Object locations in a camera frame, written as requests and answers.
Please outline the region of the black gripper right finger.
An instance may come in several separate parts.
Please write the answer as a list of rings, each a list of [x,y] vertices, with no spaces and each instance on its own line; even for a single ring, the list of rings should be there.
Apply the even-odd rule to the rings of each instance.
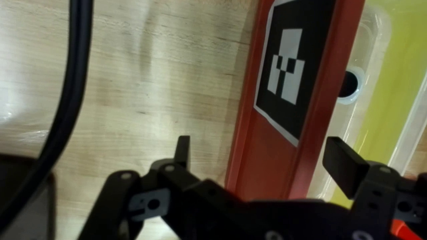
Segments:
[[[370,165],[338,137],[326,142],[323,167],[349,199],[355,198],[370,170]]]

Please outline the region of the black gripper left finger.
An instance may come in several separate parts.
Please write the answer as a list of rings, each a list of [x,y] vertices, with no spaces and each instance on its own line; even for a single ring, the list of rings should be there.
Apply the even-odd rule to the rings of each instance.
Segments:
[[[190,167],[190,147],[191,147],[190,137],[181,137],[178,139],[174,162],[183,169]]]

